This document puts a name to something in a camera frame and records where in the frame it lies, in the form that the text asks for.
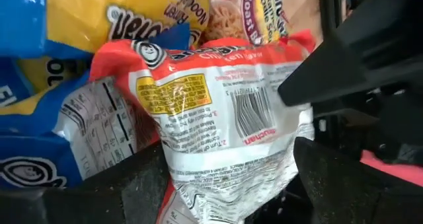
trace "orange noodle package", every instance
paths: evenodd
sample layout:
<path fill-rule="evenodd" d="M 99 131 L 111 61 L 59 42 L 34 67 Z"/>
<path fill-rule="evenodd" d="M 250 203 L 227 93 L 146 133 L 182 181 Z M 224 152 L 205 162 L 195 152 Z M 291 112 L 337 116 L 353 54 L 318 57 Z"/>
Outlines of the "orange noodle package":
<path fill-rule="evenodd" d="M 90 80 L 114 75 L 155 120 L 174 189 L 197 223 L 242 223 L 297 174 L 294 139 L 314 136 L 310 105 L 287 107 L 277 92 L 313 48 L 308 32 L 186 51 L 113 41 L 96 53 Z"/>
<path fill-rule="evenodd" d="M 210 0 L 210 19 L 200 42 L 226 37 L 265 44 L 285 36 L 282 0 Z"/>

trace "yellow warning label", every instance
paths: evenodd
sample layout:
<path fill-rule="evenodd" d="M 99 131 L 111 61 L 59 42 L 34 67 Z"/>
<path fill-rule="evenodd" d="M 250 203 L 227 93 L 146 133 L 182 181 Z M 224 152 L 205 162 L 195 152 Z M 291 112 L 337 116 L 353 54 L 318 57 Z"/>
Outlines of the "yellow warning label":
<path fill-rule="evenodd" d="M 177 115 L 212 103 L 204 74 L 187 75 L 157 86 L 152 77 L 137 79 L 141 105 L 151 114 Z"/>

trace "ramen noodle package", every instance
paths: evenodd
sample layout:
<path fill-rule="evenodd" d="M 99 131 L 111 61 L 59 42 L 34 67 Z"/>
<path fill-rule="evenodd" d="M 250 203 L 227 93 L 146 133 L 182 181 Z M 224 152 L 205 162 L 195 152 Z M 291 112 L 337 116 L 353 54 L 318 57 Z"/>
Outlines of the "ramen noodle package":
<path fill-rule="evenodd" d="M 176 24 L 189 24 L 195 44 L 209 0 L 2 0 L 0 14 L 12 19 L 0 24 L 0 56 L 75 59 L 107 40 L 146 39 Z"/>
<path fill-rule="evenodd" d="M 310 33 L 291 41 L 224 38 L 194 51 L 108 42 L 90 80 L 114 75 L 156 121 L 173 185 L 196 222 L 240 223 L 296 175 L 294 139 L 313 137 L 311 107 L 286 107 L 277 92 L 314 48 Z"/>
<path fill-rule="evenodd" d="M 0 187 L 76 186 L 157 140 L 112 78 L 87 77 L 0 108 Z"/>
<path fill-rule="evenodd" d="M 202 41 L 233 37 L 265 44 L 286 34 L 282 0 L 211 0 Z"/>
<path fill-rule="evenodd" d="M 62 81 L 81 76 L 88 62 L 39 59 L 0 58 L 0 107 L 29 98 Z"/>

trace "maruchan ramen package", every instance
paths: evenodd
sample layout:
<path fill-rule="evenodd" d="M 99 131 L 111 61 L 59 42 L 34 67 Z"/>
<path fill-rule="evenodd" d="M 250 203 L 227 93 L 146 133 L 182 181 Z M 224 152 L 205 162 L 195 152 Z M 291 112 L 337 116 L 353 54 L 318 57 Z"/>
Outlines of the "maruchan ramen package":
<path fill-rule="evenodd" d="M 310 105 L 287 107 L 277 92 L 313 48 L 310 33 L 263 46 L 224 38 L 198 50 L 115 41 L 96 53 L 90 80 L 114 75 L 156 121 L 195 222 L 240 223 L 297 174 L 294 139 L 313 138 Z"/>
<path fill-rule="evenodd" d="M 0 58 L 0 107 L 8 106 L 35 95 L 62 81 L 81 76 L 89 62 L 39 59 Z"/>
<path fill-rule="evenodd" d="M 211 0 L 202 42 L 234 37 L 265 44 L 286 34 L 282 0 Z"/>
<path fill-rule="evenodd" d="M 76 186 L 157 140 L 113 78 L 87 77 L 0 108 L 0 187 Z"/>
<path fill-rule="evenodd" d="M 108 40 L 146 39 L 188 24 L 195 44 L 209 0 L 2 0 L 0 56 L 86 58 Z"/>

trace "pink surface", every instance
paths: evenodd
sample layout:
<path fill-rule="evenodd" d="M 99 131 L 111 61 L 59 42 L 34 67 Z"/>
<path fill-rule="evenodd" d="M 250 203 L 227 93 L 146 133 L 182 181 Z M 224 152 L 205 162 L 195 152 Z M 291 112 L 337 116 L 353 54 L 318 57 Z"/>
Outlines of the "pink surface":
<path fill-rule="evenodd" d="M 363 151 L 361 162 L 403 180 L 423 187 L 423 168 L 414 165 L 388 165 L 370 151 Z"/>

